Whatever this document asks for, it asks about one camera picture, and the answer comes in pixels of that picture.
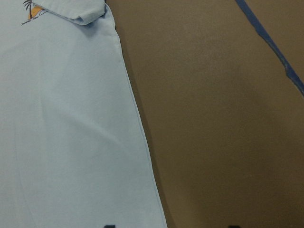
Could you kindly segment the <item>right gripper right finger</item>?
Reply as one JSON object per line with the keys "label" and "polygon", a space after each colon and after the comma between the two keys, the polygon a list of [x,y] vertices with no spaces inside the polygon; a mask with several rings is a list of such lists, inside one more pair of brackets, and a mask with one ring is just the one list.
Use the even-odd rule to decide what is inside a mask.
{"label": "right gripper right finger", "polygon": [[228,228],[240,228],[239,225],[229,225]]}

